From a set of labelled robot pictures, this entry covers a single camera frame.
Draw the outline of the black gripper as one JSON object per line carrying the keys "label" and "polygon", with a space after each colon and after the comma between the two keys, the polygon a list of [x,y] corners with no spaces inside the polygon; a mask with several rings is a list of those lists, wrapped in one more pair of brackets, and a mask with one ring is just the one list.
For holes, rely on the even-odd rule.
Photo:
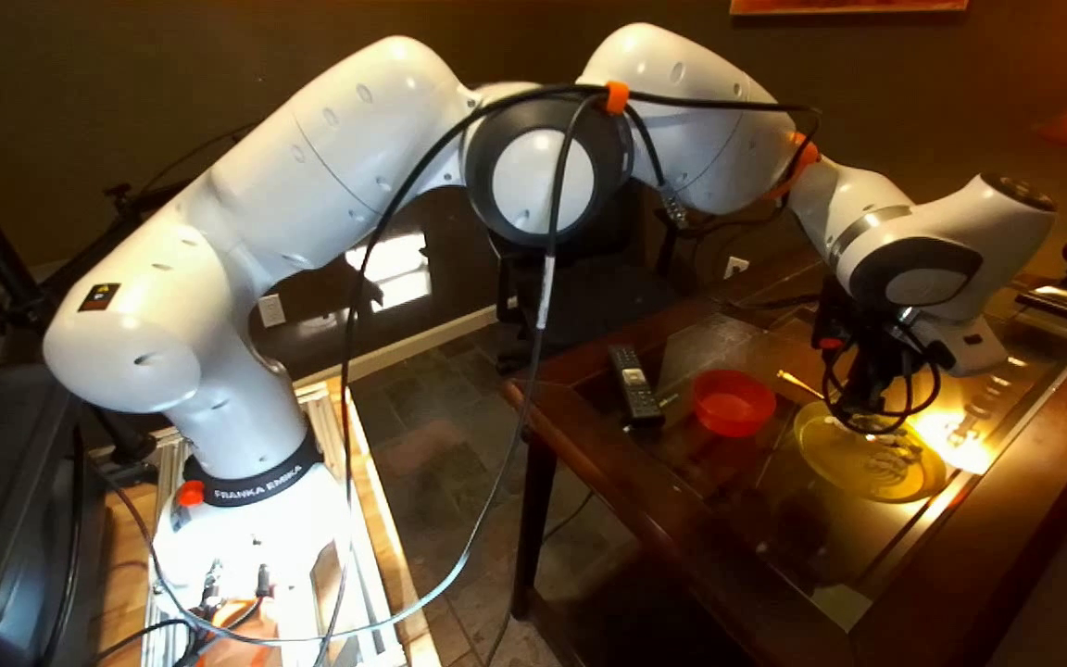
{"label": "black gripper", "polygon": [[942,396],[942,363],[901,320],[822,301],[812,347],[819,394],[840,427],[906,427]]}

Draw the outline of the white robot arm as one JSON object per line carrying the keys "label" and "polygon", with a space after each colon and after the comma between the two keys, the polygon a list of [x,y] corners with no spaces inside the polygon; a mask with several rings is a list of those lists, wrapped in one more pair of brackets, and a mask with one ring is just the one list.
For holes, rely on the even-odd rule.
{"label": "white robot arm", "polygon": [[313,78],[65,296],[47,372],[83,399],[168,416],[213,509],[315,493],[318,448],[283,365],[250,346],[280,281],[460,190],[513,244],[566,239],[629,185],[707,215],[788,206],[849,305],[934,363],[1001,360],[984,306],[1047,239],[1047,201],[972,179],[929,202],[819,154],[796,111],[712,48],[651,23],[602,42],[566,84],[471,89],[415,38]]}

